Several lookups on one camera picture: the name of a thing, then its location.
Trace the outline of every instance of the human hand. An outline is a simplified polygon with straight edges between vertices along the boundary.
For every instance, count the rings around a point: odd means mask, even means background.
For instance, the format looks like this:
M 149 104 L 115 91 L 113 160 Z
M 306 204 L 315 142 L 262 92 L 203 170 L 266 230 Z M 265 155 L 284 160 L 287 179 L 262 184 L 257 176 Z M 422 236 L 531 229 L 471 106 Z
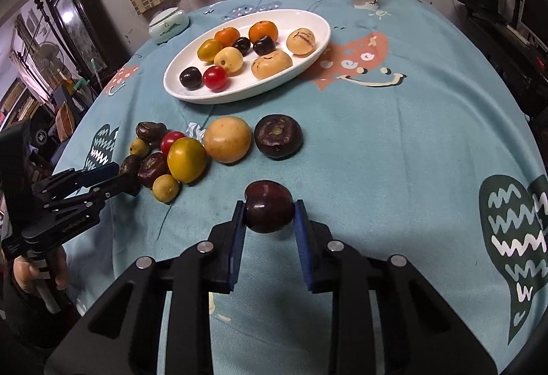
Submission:
M 64 290 L 69 282 L 69 268 L 67 267 L 67 254 L 63 247 L 59 247 L 55 253 L 55 284 L 57 290 Z M 38 278 L 40 270 L 23 256 L 13 261 L 13 277 L 26 293 L 35 293 L 34 281 Z

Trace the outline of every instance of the brown bag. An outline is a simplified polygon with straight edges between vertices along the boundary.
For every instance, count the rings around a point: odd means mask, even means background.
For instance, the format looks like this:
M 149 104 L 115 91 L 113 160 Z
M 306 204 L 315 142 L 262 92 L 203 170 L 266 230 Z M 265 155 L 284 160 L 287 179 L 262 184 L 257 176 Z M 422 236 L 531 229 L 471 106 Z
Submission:
M 59 140 L 61 141 L 69 139 L 72 134 L 74 134 L 74 116 L 72 115 L 72 111 L 69 109 L 66 102 L 64 102 L 61 105 L 61 108 L 57 111 L 57 115 L 55 116 L 55 125 L 57 126 Z

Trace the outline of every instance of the plate rim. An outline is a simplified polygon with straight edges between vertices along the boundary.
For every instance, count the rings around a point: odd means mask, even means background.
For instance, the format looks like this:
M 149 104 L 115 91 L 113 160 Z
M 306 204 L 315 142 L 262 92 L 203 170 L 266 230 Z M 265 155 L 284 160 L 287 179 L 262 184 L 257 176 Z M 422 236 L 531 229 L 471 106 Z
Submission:
M 294 12 L 305 12 L 305 13 L 310 13 L 312 15 L 314 15 L 315 17 L 319 18 L 324 24 L 325 26 L 327 27 L 327 30 L 328 30 L 328 36 L 327 36 L 327 39 L 321 44 L 319 45 L 319 47 L 312 53 L 310 54 L 311 57 L 315 56 L 316 54 L 320 53 L 319 55 L 321 55 L 321 53 L 325 50 L 325 48 L 327 47 L 327 45 L 329 44 L 330 40 L 331 40 L 331 26 L 329 25 L 329 23 L 327 22 L 327 20 L 325 20 L 324 17 L 318 15 L 317 13 L 314 13 L 314 12 L 310 12 L 309 10 L 302 10 L 302 9 L 272 9 L 272 10 L 265 10 L 263 12 L 256 12 L 256 13 L 253 13 L 251 15 L 256 15 L 256 14 L 270 14 L 270 13 L 274 13 L 274 12 L 287 12 L 288 10 L 293 10 Z M 242 16 L 239 16 L 238 18 L 234 18 L 233 20 L 230 20 L 230 23 L 233 23 L 234 21 L 237 21 L 238 19 L 240 18 L 245 18 L 245 17 L 248 17 L 248 16 L 251 16 L 251 15 L 242 15 Z M 196 39 L 198 39 L 199 37 L 203 36 L 204 34 L 206 34 L 207 32 L 210 32 L 210 31 L 213 31 L 213 30 L 216 30 L 222 26 L 225 26 L 226 23 L 221 23 L 219 24 L 218 26 L 215 26 L 215 27 L 212 27 L 211 29 L 209 30 L 206 30 L 205 32 L 203 32 L 201 35 L 198 35 L 196 38 L 194 38 L 190 43 L 188 43 L 186 46 L 184 46 L 181 50 L 179 50 L 175 56 L 172 58 L 172 60 L 169 62 L 167 68 L 165 68 L 165 71 L 164 71 L 164 78 L 163 78 L 163 85 L 164 85 L 164 90 L 169 94 L 171 95 L 172 97 L 175 97 L 179 100 L 182 100 L 182 101 L 188 101 L 188 102 L 192 102 L 192 103 L 196 103 L 196 104 L 199 104 L 200 102 L 204 102 L 205 104 L 207 104 L 207 100 L 211 100 L 211 103 L 212 104 L 215 104 L 215 98 L 223 98 L 223 97 L 229 97 L 230 95 L 234 95 L 234 94 L 237 94 L 239 92 L 243 92 L 243 91 L 246 91 L 246 90 L 249 90 L 249 89 L 253 89 L 255 87 L 258 87 L 260 86 L 261 84 L 264 84 L 264 83 L 269 83 L 273 80 L 275 80 L 276 78 L 279 78 L 281 75 L 283 75 L 284 72 L 287 73 L 287 69 L 284 69 L 283 71 L 281 72 L 278 72 L 274 75 L 272 75 L 271 77 L 268 77 L 268 78 L 265 78 L 265 79 L 262 79 L 262 80 L 257 80 L 257 83 L 252 83 L 250 84 L 249 86 L 246 86 L 245 88 L 240 88 L 240 89 L 234 89 L 234 90 L 231 90 L 231 91 L 228 91 L 228 92 L 220 92 L 219 94 L 215 94 L 215 95 L 185 95 L 185 96 L 181 96 L 181 94 L 175 94 L 173 91 L 171 91 L 171 89 L 168 88 L 168 86 L 166 85 L 166 79 L 167 79 L 167 72 L 169 70 L 169 68 L 171 67 L 171 65 L 173 64 L 173 62 L 176 60 L 177 56 L 187 48 L 188 45 L 190 45 L 193 41 L 195 41 Z

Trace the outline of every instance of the orange cartoon print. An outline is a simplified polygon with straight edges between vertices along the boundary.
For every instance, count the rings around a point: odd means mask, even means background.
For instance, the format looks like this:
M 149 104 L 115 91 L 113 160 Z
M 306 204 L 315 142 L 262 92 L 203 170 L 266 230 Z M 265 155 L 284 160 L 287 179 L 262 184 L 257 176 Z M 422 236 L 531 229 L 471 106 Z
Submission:
M 329 43 L 316 62 L 303 74 L 303 79 L 310 79 L 319 90 L 325 90 L 331 83 L 344 80 L 360 86 L 384 87 L 399 84 L 405 75 L 395 73 L 392 80 L 382 83 L 366 82 L 358 79 L 369 71 L 379 67 L 388 54 L 388 39 L 380 32 L 373 32 L 363 38 L 344 46 Z M 388 68 L 381 68 L 381 73 L 390 75 Z
M 116 75 L 110 79 L 109 84 L 103 88 L 101 95 L 108 95 L 111 97 L 116 94 L 117 91 L 124 87 L 125 81 L 131 77 L 138 68 L 139 66 L 125 66 L 121 68 L 116 72 Z

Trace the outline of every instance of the silver screw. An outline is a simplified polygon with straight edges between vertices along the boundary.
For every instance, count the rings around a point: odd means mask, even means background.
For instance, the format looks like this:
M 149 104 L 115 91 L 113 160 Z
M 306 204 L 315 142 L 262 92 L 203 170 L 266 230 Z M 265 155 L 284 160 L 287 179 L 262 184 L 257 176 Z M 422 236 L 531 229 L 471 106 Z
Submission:
M 407 265 L 407 259 L 401 254 L 395 254 L 390 258 L 392 265 L 396 267 L 405 267 Z
M 209 253 L 213 249 L 213 244 L 211 242 L 204 241 L 200 242 L 196 248 L 198 248 L 200 253 Z
M 343 251 L 344 244 L 341 241 L 330 241 L 327 243 L 327 248 L 330 251 Z
M 148 256 L 141 256 L 137 259 L 135 264 L 137 265 L 137 268 L 148 268 L 152 265 L 152 258 L 149 258 Z

